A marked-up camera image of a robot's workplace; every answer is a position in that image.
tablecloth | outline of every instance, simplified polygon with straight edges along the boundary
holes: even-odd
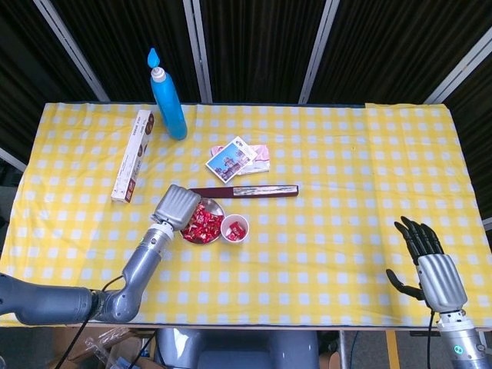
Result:
[[[141,108],[156,124],[130,204],[110,194]],[[102,288],[118,276],[172,183],[222,186],[204,166],[236,135],[265,144],[268,173],[233,185],[299,185],[297,198],[220,200],[250,223],[241,244],[177,234],[134,323],[425,326],[423,302],[388,283],[417,276],[393,226],[429,224],[463,279],[468,314],[492,326],[492,257],[449,111],[184,105],[174,141],[155,105],[47,104],[15,199],[0,270],[41,284]],[[17,324],[13,314],[0,319]]]

product box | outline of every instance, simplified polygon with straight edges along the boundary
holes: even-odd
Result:
[[[112,200],[130,202],[153,127],[154,115],[152,112],[150,110],[138,111],[125,150],[125,156],[121,162],[115,186],[111,193]]]

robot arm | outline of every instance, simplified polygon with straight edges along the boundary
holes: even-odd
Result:
[[[471,320],[462,310],[467,295],[460,275],[449,255],[446,255],[435,232],[425,224],[418,224],[401,217],[404,224],[394,225],[402,233],[414,261],[420,288],[405,286],[391,269],[386,274],[399,292],[418,300],[425,300],[427,306],[440,315],[437,329],[454,369],[492,369],[489,365],[485,346]]]
[[[174,231],[186,226],[198,202],[198,194],[171,185],[152,215],[157,223],[147,230],[123,269],[121,290],[44,286],[0,274],[0,315],[14,313],[28,325],[76,324],[87,316],[107,323],[130,321]]]

red candy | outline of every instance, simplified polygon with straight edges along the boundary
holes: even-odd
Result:
[[[242,240],[246,235],[246,230],[239,224],[239,222],[235,221],[233,224],[229,226],[231,233],[229,233],[226,237],[231,241]]]
[[[190,242],[206,244],[221,233],[221,223],[224,215],[212,214],[198,204],[191,220],[181,233],[183,238]]]

blue spray bottle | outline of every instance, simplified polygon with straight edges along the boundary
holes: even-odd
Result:
[[[154,48],[148,53],[147,64],[152,68],[151,87],[154,93],[155,102],[161,110],[164,124],[168,133],[175,140],[186,138],[188,130],[186,121],[181,109],[178,94],[169,73],[159,67],[159,57]]]

